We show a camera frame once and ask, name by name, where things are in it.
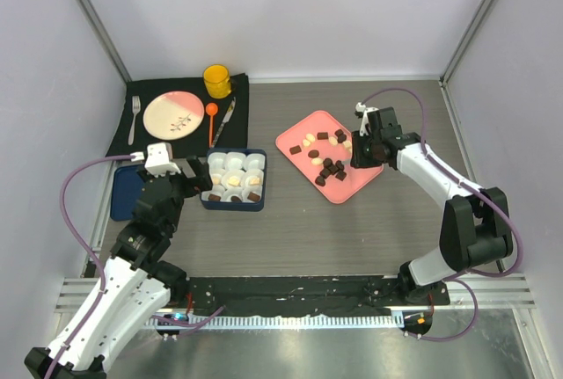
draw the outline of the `fork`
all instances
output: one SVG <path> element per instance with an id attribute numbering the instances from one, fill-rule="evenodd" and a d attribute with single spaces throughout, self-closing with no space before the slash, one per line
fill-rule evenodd
<path id="1" fill-rule="evenodd" d="M 137 114 L 141 112 L 141 100 L 138 96 L 133 97 L 133 122 L 131 123 L 131 129 L 129 130 L 129 140 L 128 145 L 131 146 L 133 144 L 133 140 L 135 139 L 135 120 L 137 118 Z"/>

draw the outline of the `white wall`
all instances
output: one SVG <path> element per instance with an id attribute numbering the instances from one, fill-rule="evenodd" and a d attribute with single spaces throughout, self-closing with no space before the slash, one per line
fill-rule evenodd
<path id="1" fill-rule="evenodd" d="M 124 85 L 75 0 L 0 0 L 0 377 L 29 378 L 24 358 L 45 346 L 65 276 L 84 251 L 66 230 L 59 187 L 101 157 Z M 69 189 L 78 230 L 91 232 L 106 167 Z"/>
<path id="2" fill-rule="evenodd" d="M 500 186 L 553 352 L 563 347 L 561 0 L 499 0 L 450 83 L 482 184 Z"/>
<path id="3" fill-rule="evenodd" d="M 92 0 L 134 79 L 442 74 L 480 0 Z"/>

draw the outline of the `knife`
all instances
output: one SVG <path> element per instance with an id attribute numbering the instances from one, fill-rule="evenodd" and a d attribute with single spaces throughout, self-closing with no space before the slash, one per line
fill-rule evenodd
<path id="1" fill-rule="evenodd" d="M 232 113 L 235 111 L 235 104 L 236 103 L 237 103 L 237 97 L 234 97 L 232 99 L 232 102 L 230 102 L 229 108 L 227 109 L 227 113 L 225 114 L 223 121 L 221 122 L 221 125 L 219 126 L 219 129 L 217 130 L 217 133 L 215 134 L 213 142 L 211 143 L 212 148 L 214 148 L 215 145 L 217 144 L 217 141 L 219 140 L 219 136 L 223 132 L 225 124 L 228 123 L 229 120 L 230 120 L 230 117 L 232 117 Z"/>

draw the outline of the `metal table surface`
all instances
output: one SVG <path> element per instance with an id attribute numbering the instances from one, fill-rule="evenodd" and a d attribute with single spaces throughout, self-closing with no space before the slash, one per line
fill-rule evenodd
<path id="1" fill-rule="evenodd" d="M 428 143 L 465 173 L 436 81 L 251 84 L 248 145 L 268 157 L 264 210 L 208 211 L 198 199 L 187 200 L 163 259 L 191 276 L 374 274 L 396 273 L 436 247 L 442 210 L 409 178 L 386 168 L 349 201 L 333 205 L 275 147 L 280 133 L 319 109 L 357 129 L 356 102 L 391 85 L 422 96 Z M 420 132 L 420 108 L 410 95 L 390 92 L 373 105 L 394 106 L 404 131 Z M 102 259 L 123 226 L 109 222 Z"/>
<path id="2" fill-rule="evenodd" d="M 431 335 L 459 332 L 471 315 L 436 312 Z M 407 339 L 396 329 L 202 331 L 177 342 L 155 336 L 139 332 L 108 379 L 533 377 L 511 310 L 482 310 L 471 332 L 446 344 Z"/>

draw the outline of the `yellow cup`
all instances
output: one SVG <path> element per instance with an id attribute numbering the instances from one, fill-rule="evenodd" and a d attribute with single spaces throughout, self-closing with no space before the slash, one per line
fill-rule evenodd
<path id="1" fill-rule="evenodd" d="M 203 83 L 211 98 L 223 99 L 230 94 L 229 71 L 223 65 L 207 67 L 203 71 Z"/>

